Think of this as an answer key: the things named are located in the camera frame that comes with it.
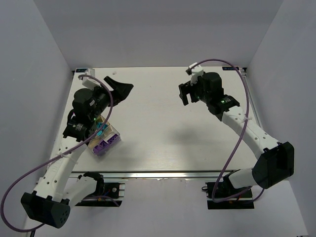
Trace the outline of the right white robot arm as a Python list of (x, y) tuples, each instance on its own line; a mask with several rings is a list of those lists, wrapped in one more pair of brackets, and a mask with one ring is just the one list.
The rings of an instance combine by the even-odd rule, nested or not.
[(294, 147), (266, 133), (243, 111), (240, 103), (224, 93), (218, 73), (202, 73), (179, 85), (184, 105), (202, 101), (211, 114), (242, 138), (257, 158), (252, 168), (233, 171), (223, 177), (219, 190), (234, 195), (246, 187), (268, 189), (294, 174)]

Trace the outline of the purple round lego piece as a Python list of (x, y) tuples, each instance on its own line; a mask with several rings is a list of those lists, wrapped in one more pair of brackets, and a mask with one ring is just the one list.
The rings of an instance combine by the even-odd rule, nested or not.
[(101, 152), (102, 152), (102, 147), (100, 146), (95, 146), (93, 149), (92, 149), (93, 153), (95, 155), (99, 155)]

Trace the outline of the long cyan lego brick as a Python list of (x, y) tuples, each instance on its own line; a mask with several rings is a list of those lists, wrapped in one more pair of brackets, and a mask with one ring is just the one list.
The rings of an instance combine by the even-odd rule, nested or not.
[(106, 127), (107, 127), (107, 124), (103, 124), (101, 122), (97, 123), (97, 129), (101, 128), (101, 130), (104, 130), (106, 129)]

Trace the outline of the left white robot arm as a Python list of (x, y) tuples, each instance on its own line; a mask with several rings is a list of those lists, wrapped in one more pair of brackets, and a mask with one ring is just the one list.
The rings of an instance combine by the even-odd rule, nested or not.
[(59, 158), (48, 167), (32, 193), (24, 193), (21, 198), (30, 219), (58, 229), (66, 223), (71, 208), (85, 198), (106, 193), (103, 175), (97, 172), (86, 172), (71, 188), (65, 186), (86, 149), (94, 155), (103, 155), (120, 140), (120, 134), (102, 113), (125, 100), (134, 87), (110, 77), (104, 78), (104, 84), (93, 82), (94, 77), (88, 75), (79, 78), (83, 88), (74, 93)]

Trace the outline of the purple printed lego brick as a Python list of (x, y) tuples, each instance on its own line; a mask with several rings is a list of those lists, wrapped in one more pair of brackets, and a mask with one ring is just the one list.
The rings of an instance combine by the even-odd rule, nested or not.
[(98, 143), (98, 145), (97, 145), (96, 148), (97, 148), (98, 150), (103, 150), (103, 149), (106, 149), (108, 146), (109, 146), (109, 144), (108, 144), (106, 141), (102, 140), (102, 141), (100, 141), (100, 142)]

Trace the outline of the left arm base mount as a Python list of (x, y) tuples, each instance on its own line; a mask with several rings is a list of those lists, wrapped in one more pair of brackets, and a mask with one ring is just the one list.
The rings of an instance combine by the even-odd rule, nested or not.
[(125, 183), (105, 181), (103, 175), (97, 172), (86, 172), (78, 176), (92, 178), (97, 182), (96, 190), (85, 197), (76, 206), (82, 207), (120, 207), (124, 197)]

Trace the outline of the purple lego brick upside-down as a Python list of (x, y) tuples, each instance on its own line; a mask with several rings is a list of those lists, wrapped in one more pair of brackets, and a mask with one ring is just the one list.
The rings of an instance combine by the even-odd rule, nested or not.
[(119, 135), (117, 135), (117, 134), (115, 134), (115, 135), (113, 135), (110, 139), (108, 139), (107, 140), (107, 143), (108, 144), (112, 144), (112, 143), (115, 143), (117, 140), (119, 140), (120, 139), (120, 136)]

